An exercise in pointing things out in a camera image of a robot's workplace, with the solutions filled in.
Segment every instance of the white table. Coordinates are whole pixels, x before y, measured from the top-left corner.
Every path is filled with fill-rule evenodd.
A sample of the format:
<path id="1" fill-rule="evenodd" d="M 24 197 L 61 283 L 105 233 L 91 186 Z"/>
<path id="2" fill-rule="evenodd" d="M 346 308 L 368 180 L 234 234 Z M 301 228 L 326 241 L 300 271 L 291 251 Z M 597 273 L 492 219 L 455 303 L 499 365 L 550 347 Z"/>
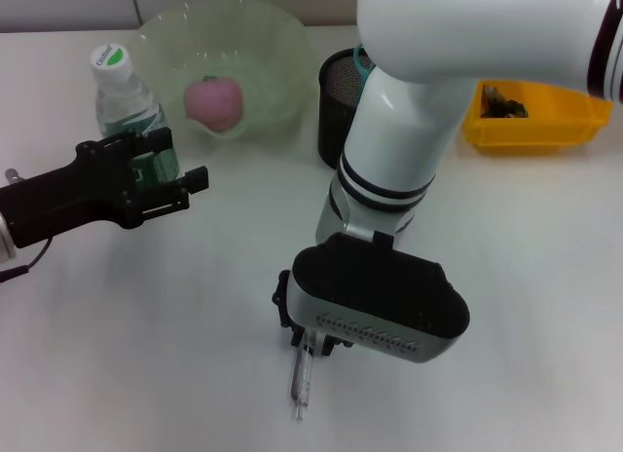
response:
<path id="1" fill-rule="evenodd" d="M 0 35 L 1 171 L 61 167 L 99 138 L 88 56 L 131 35 Z M 357 39 L 352 27 L 309 37 L 319 60 Z M 182 167 L 206 164 L 212 179 L 191 210 L 132 232 L 67 233 L 31 275 L 2 284 L 0 449 L 620 450 L 620 114 L 559 157 L 453 146 L 402 248 L 443 263 L 469 329 L 423 365 L 336 349 L 315 363 L 301 424 L 271 296 L 313 245 L 332 175 L 315 152 L 315 102 L 287 141 L 179 145 Z"/>

